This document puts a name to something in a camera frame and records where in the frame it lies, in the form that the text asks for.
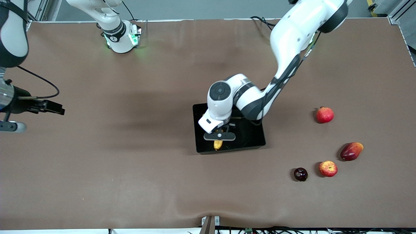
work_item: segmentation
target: black tray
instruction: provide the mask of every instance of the black tray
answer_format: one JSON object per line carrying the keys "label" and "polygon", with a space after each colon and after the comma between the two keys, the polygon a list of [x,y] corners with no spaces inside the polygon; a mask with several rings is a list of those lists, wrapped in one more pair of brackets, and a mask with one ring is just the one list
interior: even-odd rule
{"label": "black tray", "polygon": [[215,154],[232,152],[247,149],[258,149],[266,145],[263,132],[263,124],[253,125],[249,120],[245,119],[241,112],[233,106],[230,123],[235,123],[235,127],[230,132],[235,134],[235,140],[223,141],[223,145],[219,150],[214,149],[214,141],[204,139],[204,129],[198,124],[198,120],[204,115],[208,109],[206,103],[195,104],[193,110],[193,125],[195,129],[196,151],[200,154]]}

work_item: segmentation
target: brown table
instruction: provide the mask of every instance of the brown table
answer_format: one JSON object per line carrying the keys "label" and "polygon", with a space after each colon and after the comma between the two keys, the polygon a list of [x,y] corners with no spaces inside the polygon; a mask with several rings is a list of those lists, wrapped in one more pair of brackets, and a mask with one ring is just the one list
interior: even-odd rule
{"label": "brown table", "polygon": [[[148,29],[143,48],[116,54],[95,24],[32,24],[22,66],[61,89],[67,112],[12,115],[27,132],[0,134],[1,229],[195,227],[208,214],[224,226],[416,227],[416,70],[397,26],[348,19],[321,35],[264,119],[267,145],[204,156],[192,105],[235,73],[265,86],[270,32],[249,20]],[[5,78],[53,93],[19,69]],[[312,118],[321,105],[329,124]],[[353,141],[360,157],[339,161]],[[318,176],[324,160],[335,177]]]}

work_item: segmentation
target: silver cylinder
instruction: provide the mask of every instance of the silver cylinder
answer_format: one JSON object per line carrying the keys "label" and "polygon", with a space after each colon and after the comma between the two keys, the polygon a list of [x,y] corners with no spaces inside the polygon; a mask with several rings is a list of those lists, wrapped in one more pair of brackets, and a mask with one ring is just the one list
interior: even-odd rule
{"label": "silver cylinder", "polygon": [[6,84],[6,82],[0,78],[0,110],[11,103],[14,95],[15,89],[13,85]]}

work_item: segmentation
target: yellow tape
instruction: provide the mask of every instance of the yellow tape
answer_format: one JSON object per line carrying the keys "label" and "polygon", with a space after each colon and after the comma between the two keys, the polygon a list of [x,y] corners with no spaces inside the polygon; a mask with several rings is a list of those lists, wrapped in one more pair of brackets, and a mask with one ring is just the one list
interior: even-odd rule
{"label": "yellow tape", "polygon": [[[373,4],[373,1],[372,0],[367,0],[367,4],[368,4],[368,6],[371,6]],[[372,17],[377,17],[377,14],[375,14],[375,13],[373,13],[373,11],[371,11],[371,16]]]}

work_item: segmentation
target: gray floor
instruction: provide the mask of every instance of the gray floor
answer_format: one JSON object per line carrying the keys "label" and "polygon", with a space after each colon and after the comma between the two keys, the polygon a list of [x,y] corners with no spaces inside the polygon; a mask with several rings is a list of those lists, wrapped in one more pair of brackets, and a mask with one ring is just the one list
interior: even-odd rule
{"label": "gray floor", "polygon": [[[140,20],[281,18],[291,8],[287,0],[124,0]],[[371,17],[366,0],[354,0],[348,17]],[[131,19],[123,5],[115,8],[122,19]],[[62,3],[56,21],[92,20],[86,13]]]}

